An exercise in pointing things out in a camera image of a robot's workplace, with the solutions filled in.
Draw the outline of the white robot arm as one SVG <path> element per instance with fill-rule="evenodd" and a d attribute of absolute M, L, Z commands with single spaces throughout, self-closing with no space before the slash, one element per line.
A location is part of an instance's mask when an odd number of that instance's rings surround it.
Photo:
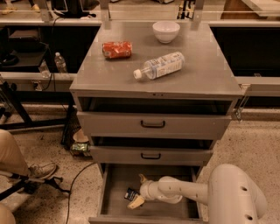
<path fill-rule="evenodd" d="M 136 209 L 148 200 L 177 204 L 183 198 L 207 206 L 209 224 L 258 224 L 268 208 L 263 191 L 233 164 L 215 167 L 205 184 L 163 176 L 158 181 L 140 176 L 140 191 L 128 204 Z"/>

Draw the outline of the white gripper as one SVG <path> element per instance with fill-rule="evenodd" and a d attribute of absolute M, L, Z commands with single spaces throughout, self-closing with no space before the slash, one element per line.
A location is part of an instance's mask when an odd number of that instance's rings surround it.
<path fill-rule="evenodd" d="M 139 174 L 138 176 L 141 183 L 140 195 L 135 194 L 128 197 L 128 209 L 136 209 L 140 207 L 145 202 L 145 200 L 155 200 L 160 196 L 157 181 L 148 180 L 143 174 Z"/>

